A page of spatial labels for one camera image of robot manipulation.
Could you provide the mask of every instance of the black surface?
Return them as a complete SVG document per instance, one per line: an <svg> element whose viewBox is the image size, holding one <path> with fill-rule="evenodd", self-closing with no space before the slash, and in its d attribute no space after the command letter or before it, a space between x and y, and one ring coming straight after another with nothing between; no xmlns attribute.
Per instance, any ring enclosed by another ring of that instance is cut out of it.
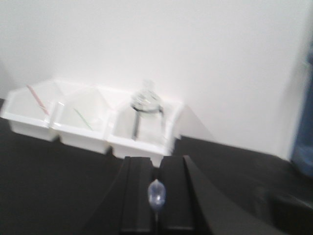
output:
<svg viewBox="0 0 313 235"><path fill-rule="evenodd" d="M290 235L311 235L313 203L280 191L259 188L256 192L257 216Z"/></svg>
<svg viewBox="0 0 313 235"><path fill-rule="evenodd" d="M189 155L203 174L227 197L255 215L259 187L313 201L313 182L278 157L183 137L173 155Z"/></svg>
<svg viewBox="0 0 313 235"><path fill-rule="evenodd" d="M82 228L80 235L119 234L130 165L131 159L125 158L112 187L108 190L88 223Z"/></svg>
<svg viewBox="0 0 313 235"><path fill-rule="evenodd" d="M149 158L131 158L120 234L152 234L153 221L147 190L153 179Z"/></svg>
<svg viewBox="0 0 313 235"><path fill-rule="evenodd" d="M255 218L221 193L196 167L189 157L185 157L190 187L194 192L194 202L204 218L198 232L200 235L284 235L273 226Z"/></svg>
<svg viewBox="0 0 313 235"><path fill-rule="evenodd" d="M162 234L194 234L194 215L182 157L164 157L159 179L166 188L166 200L160 213Z"/></svg>
<svg viewBox="0 0 313 235"><path fill-rule="evenodd" d="M0 234L77 234L121 165L111 153L15 134L0 118Z"/></svg>

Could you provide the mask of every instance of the striped straw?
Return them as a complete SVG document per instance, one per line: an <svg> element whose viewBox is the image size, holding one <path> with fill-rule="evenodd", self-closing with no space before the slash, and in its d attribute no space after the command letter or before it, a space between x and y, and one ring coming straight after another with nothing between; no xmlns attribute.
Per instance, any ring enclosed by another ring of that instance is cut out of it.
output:
<svg viewBox="0 0 313 235"><path fill-rule="evenodd" d="M39 99L38 95L36 94L36 92L34 91L34 89L27 85L27 88L29 89L29 91L31 92L31 94L33 95L33 97L35 98L35 100L37 101L38 105L41 107L41 109L44 111L45 114L49 115L47 108L44 106L44 104L42 103L42 101Z"/></svg>

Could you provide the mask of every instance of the green straw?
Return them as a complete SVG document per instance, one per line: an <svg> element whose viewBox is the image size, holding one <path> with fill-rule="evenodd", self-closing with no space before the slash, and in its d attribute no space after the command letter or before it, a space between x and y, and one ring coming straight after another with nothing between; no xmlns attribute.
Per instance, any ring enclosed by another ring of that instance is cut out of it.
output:
<svg viewBox="0 0 313 235"><path fill-rule="evenodd" d="M91 126L88 124L88 122L86 121L86 119L84 119L83 115L80 114L80 112L78 112L77 109L74 109L76 111L76 113L80 116L80 118L84 121L84 123L86 124L87 127L89 127L90 130L93 131L93 129L91 128Z"/></svg>

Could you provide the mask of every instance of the transparent droplet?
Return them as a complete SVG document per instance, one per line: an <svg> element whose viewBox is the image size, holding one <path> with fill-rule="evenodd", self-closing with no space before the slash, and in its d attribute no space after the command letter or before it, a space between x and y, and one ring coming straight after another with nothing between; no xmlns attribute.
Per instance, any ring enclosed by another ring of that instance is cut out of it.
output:
<svg viewBox="0 0 313 235"><path fill-rule="evenodd" d="M154 212L159 212L165 203L166 190L164 184L159 180L154 180L148 187L148 198Z"/></svg>

